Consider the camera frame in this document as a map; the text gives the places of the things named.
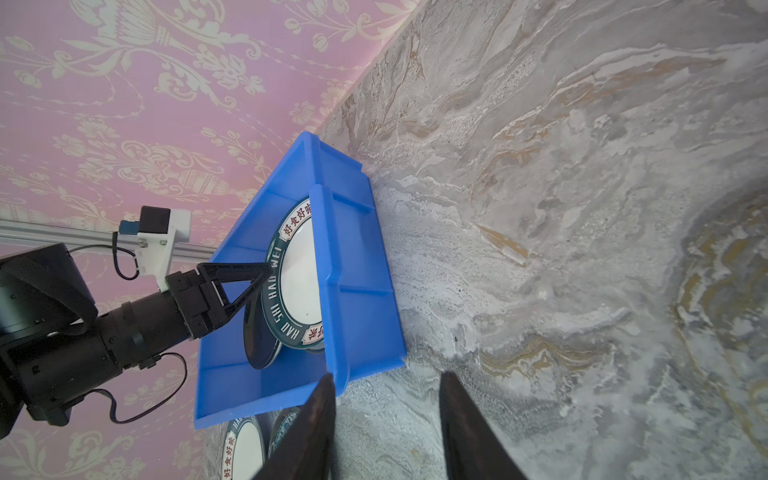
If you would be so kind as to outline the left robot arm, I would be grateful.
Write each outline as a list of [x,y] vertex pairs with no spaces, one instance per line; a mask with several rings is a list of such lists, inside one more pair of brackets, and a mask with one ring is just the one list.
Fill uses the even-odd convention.
[[167,276],[167,290],[101,314],[65,244],[2,257],[1,434],[23,410],[67,425],[103,384],[225,326],[271,273],[266,263],[201,263]]

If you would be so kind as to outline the black plate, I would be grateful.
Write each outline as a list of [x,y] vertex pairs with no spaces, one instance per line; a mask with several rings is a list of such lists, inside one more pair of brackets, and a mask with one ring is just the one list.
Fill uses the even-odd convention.
[[245,307],[243,340],[248,363],[255,370],[268,368],[282,348],[282,343],[269,329],[260,297]]

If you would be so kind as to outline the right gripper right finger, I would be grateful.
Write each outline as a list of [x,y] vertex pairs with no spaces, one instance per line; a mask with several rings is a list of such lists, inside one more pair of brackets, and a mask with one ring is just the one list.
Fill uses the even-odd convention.
[[441,374],[439,407],[448,479],[526,479],[454,372]]

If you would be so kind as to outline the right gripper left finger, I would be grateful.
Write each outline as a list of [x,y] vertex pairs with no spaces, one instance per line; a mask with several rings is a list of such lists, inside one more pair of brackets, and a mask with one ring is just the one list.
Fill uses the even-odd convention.
[[332,375],[327,373],[253,479],[327,479],[331,472],[335,419],[335,385]]

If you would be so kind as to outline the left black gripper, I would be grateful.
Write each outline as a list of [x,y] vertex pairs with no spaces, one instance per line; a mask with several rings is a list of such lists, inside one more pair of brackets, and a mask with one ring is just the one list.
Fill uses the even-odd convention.
[[[99,317],[96,331],[120,368],[145,366],[175,345],[227,325],[271,274],[268,263],[200,263],[167,276],[167,290]],[[235,283],[246,286],[232,300],[224,286]]]

